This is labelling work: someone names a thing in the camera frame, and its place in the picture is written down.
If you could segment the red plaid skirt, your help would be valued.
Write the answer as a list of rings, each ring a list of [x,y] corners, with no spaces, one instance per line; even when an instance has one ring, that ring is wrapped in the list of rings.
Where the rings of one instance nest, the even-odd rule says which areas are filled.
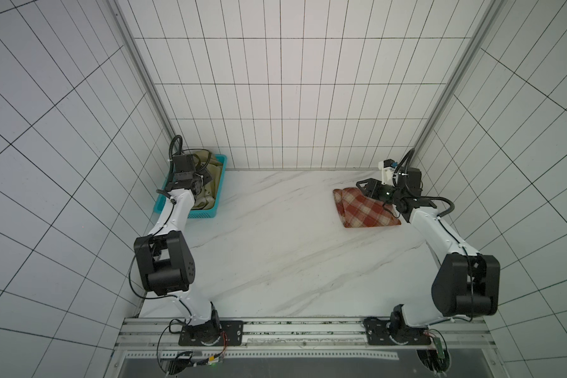
[[[365,197],[357,187],[334,189],[335,207],[345,228],[376,228],[401,225],[392,207]]]

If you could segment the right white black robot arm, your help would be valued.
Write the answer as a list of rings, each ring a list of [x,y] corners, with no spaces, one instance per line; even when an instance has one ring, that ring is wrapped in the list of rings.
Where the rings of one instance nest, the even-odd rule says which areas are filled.
[[[443,255],[430,293],[418,302],[397,305],[385,332],[398,345],[420,338],[432,325],[463,317],[467,321],[493,316],[499,307],[501,265],[492,255],[470,246],[445,221],[455,205],[444,197],[421,193],[421,171],[385,167],[380,180],[357,182],[362,195],[391,205],[425,238],[432,251]]]

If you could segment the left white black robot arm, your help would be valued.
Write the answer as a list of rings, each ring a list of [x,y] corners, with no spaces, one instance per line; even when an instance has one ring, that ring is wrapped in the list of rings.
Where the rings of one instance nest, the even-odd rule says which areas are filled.
[[[149,234],[135,240],[134,260],[145,291],[178,308],[191,340],[213,345],[221,338],[220,319],[214,304],[192,288],[195,260],[183,233],[197,195],[211,178],[192,154],[176,152],[170,163],[167,184],[158,192],[165,196],[165,206]]]

